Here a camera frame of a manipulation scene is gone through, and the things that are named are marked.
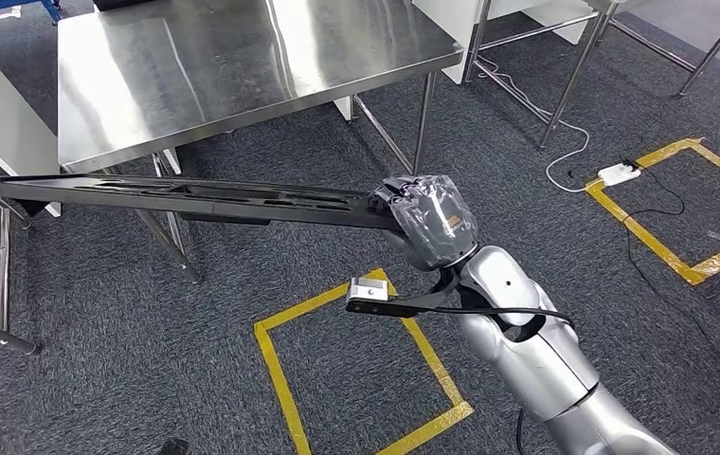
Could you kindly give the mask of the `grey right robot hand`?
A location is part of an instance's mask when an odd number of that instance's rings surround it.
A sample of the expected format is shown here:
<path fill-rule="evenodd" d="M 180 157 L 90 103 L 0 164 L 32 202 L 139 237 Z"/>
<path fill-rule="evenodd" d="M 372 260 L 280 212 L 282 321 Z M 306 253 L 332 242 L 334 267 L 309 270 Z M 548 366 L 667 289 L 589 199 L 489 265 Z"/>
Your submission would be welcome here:
<path fill-rule="evenodd" d="M 401 231 L 387 238 L 421 271 L 454 264 L 478 246 L 477 221 L 445 174 L 388 177 L 369 205 L 390 210 Z"/>

